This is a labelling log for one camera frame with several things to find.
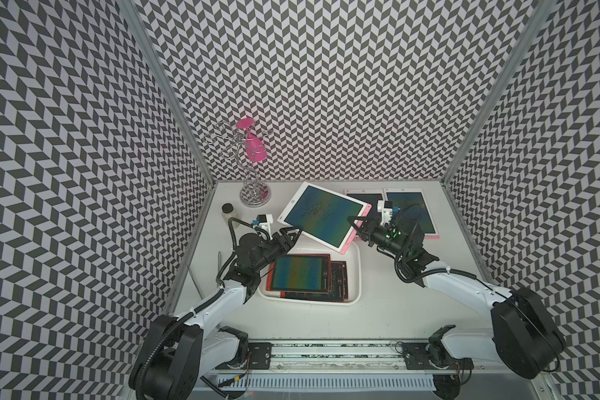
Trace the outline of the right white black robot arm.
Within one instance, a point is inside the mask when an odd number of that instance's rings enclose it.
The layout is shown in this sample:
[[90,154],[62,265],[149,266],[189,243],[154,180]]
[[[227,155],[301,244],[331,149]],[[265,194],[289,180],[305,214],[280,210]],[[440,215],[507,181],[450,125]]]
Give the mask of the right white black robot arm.
[[511,290],[485,283],[476,274],[452,268],[423,247],[415,220],[381,223],[351,216],[361,240],[393,260],[398,279],[445,294],[489,321],[489,328],[460,330],[449,324],[428,339],[431,365],[446,368],[461,359],[501,363],[533,379],[559,369],[567,344],[540,296],[529,288]]

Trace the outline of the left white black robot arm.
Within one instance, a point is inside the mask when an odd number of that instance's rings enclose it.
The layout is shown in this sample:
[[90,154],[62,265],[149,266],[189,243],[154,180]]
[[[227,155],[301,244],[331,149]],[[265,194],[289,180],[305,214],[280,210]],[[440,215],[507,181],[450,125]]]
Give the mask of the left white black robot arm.
[[303,230],[275,233],[250,224],[251,233],[232,236],[233,252],[216,276],[216,291],[177,316],[161,315],[148,334],[128,385],[138,399],[186,399],[198,380],[218,366],[241,368],[248,360],[248,335],[221,325],[261,283],[261,271],[296,245]]

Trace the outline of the pink writing tablet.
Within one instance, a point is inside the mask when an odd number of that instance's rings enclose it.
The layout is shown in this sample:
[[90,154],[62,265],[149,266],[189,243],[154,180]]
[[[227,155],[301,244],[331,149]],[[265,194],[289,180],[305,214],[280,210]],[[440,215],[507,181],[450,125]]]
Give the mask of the pink writing tablet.
[[345,189],[343,194],[350,198],[363,201],[371,205],[371,209],[368,213],[368,217],[381,218],[380,212],[378,211],[378,202],[385,200],[383,190],[381,189]]
[[277,221],[339,254],[345,254],[356,231],[349,217],[366,217],[371,205],[312,183],[303,183]]
[[403,217],[418,220],[426,239],[440,239],[423,190],[420,188],[385,188],[383,194],[398,211],[404,210]]

